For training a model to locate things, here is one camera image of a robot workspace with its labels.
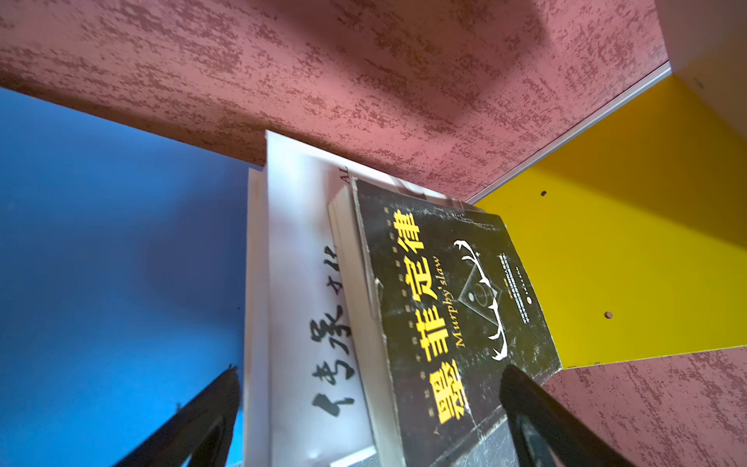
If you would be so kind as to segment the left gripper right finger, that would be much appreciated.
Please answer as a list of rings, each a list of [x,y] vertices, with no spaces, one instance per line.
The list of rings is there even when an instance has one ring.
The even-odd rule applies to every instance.
[[[631,464],[515,365],[503,372],[500,401],[521,466]]]

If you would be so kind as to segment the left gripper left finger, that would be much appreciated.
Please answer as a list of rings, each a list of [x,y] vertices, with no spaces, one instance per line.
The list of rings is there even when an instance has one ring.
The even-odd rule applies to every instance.
[[[237,367],[216,377],[120,466],[225,466],[241,402]]]

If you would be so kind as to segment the heritage culture photo book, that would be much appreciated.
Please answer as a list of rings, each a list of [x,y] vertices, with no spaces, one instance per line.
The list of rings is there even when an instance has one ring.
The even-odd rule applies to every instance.
[[[457,201],[276,132],[267,134],[266,177],[270,463],[375,466],[328,204],[353,177]]]

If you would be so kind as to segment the black book with gold letters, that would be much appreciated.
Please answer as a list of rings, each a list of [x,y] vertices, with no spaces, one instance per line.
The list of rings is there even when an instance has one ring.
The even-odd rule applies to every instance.
[[[360,178],[329,215],[379,461],[453,466],[504,419],[507,366],[561,367],[507,227]]]

